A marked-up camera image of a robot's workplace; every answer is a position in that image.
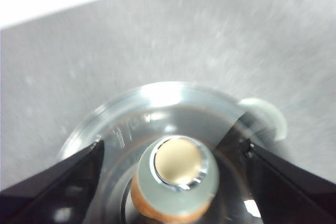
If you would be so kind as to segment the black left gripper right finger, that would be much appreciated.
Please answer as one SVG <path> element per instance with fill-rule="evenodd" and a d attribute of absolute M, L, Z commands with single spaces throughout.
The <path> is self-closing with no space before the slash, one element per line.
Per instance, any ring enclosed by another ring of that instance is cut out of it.
<path fill-rule="evenodd" d="M 264 223 L 335 223 L 335 183 L 251 140 L 240 140 L 238 153 Z"/>

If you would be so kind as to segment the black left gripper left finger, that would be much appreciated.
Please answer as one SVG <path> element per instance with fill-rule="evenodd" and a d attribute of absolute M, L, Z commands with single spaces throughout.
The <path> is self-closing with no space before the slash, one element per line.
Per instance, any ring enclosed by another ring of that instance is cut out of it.
<path fill-rule="evenodd" d="M 1 191 L 1 223 L 82 223 L 95 196 L 104 142 Z"/>

